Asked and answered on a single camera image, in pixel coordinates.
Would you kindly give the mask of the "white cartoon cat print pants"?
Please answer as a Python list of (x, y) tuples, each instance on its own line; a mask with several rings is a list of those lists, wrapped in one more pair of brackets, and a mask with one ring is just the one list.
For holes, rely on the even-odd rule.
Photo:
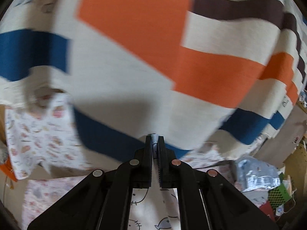
[(156, 150), (158, 135), (151, 135), (153, 164), (151, 186), (133, 189), (128, 229), (181, 229), (176, 191), (159, 184)]

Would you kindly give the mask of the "light blue satin-trim blanket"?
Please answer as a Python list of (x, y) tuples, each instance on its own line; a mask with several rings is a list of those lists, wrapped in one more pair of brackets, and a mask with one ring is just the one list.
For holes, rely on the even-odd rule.
[(275, 166), (251, 156), (242, 156), (235, 161), (236, 183), (243, 193), (253, 190), (272, 190), (281, 184)]

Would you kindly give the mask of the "pink print bed sheet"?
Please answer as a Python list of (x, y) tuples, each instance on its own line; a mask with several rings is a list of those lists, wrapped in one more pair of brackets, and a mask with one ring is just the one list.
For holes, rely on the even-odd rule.
[(77, 176), (29, 180), (22, 205), (22, 229), (28, 229), (34, 219), (80, 184), (89, 174), (89, 171), (84, 171), (79, 172)]

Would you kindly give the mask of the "green checkered box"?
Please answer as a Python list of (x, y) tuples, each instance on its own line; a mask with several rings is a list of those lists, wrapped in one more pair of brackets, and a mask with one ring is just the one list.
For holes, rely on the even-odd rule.
[(268, 201), (273, 210), (285, 204), (291, 199), (286, 187), (282, 183), (280, 186), (268, 191)]

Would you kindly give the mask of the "brown wooden cabinet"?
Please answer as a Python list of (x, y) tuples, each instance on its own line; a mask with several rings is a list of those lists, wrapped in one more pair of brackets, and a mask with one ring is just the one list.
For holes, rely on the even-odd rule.
[(306, 108), (298, 102), (277, 136), (266, 140), (254, 157), (276, 168), (281, 168), (287, 157), (294, 152), (305, 132)]

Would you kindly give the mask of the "white bear print quilt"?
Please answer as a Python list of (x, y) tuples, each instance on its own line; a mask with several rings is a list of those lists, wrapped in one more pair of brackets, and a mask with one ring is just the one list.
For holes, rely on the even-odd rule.
[(18, 180), (42, 165), (90, 170), (74, 123), (70, 96), (48, 92), (29, 108), (5, 108), (5, 131), (10, 162)]

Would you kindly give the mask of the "striped Paris curtain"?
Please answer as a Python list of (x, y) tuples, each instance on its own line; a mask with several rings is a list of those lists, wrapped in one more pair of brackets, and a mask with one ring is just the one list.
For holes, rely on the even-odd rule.
[(83, 144), (119, 161), (164, 136), (236, 158), (277, 133), (306, 84), (294, 0), (13, 0), (1, 19), (1, 99), (72, 96)]

